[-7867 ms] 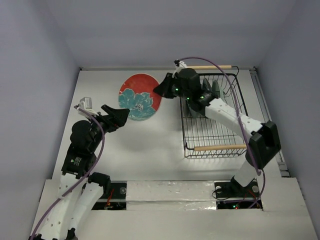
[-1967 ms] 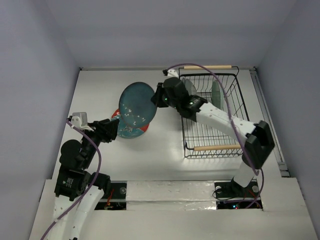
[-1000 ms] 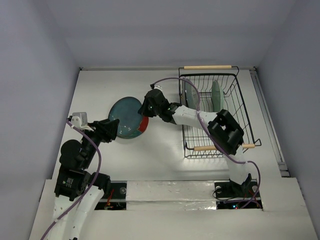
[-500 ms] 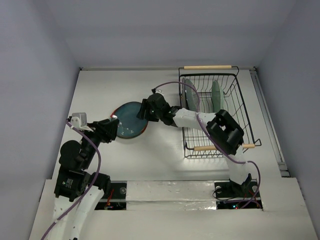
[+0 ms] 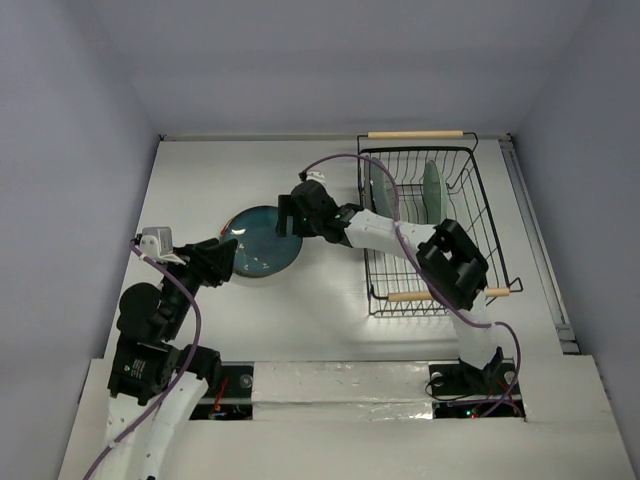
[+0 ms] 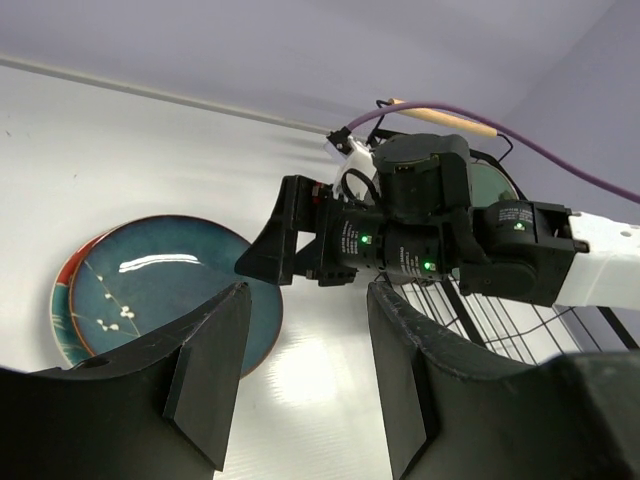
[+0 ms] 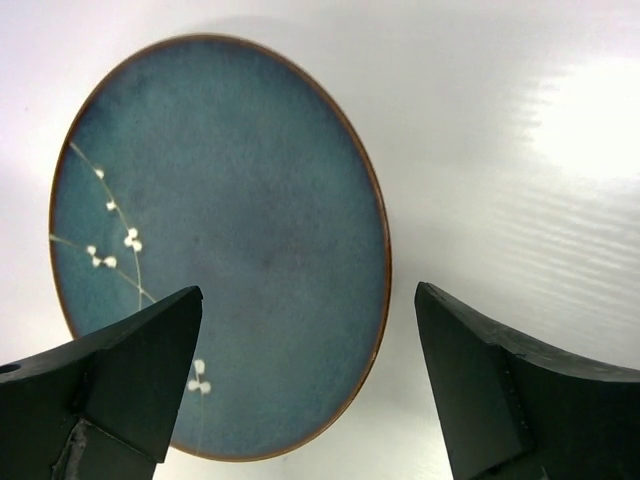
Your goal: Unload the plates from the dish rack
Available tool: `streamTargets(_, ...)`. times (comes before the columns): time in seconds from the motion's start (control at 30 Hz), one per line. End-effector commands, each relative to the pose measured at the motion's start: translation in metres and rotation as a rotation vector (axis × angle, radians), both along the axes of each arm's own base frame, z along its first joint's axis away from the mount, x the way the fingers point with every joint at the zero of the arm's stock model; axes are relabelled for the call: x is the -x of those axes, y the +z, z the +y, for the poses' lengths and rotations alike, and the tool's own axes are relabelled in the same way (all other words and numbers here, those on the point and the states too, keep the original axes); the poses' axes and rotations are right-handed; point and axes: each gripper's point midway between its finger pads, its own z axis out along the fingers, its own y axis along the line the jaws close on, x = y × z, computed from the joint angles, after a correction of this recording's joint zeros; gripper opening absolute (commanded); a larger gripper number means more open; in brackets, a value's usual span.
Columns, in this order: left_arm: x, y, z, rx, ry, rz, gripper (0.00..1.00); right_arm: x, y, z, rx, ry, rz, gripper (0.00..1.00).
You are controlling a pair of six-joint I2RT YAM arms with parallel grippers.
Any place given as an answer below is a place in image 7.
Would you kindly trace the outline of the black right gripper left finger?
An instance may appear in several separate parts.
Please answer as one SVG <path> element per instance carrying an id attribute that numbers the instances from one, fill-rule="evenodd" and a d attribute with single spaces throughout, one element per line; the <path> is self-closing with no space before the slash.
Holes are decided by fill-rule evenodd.
<path id="1" fill-rule="evenodd" d="M 164 462 L 202 319 L 184 288 L 1 368 L 4 479 L 138 480 Z"/>

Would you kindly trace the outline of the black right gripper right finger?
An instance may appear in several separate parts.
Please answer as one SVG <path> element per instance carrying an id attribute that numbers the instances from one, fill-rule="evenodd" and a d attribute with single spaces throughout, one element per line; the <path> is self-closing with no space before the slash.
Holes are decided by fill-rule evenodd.
<path id="1" fill-rule="evenodd" d="M 456 479 L 636 479 L 639 373 L 418 284 L 421 346 Z"/>

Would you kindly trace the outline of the dark teal brown-rimmed plate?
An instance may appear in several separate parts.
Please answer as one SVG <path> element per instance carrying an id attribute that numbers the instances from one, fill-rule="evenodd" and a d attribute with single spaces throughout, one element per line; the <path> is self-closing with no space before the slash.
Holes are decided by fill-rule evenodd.
<path id="1" fill-rule="evenodd" d="M 49 245 L 77 337 L 201 289 L 172 438 L 201 458 L 321 434 L 384 335 L 391 245 L 367 152 L 311 76 L 240 38 L 161 41 L 97 85 L 59 154 Z"/>

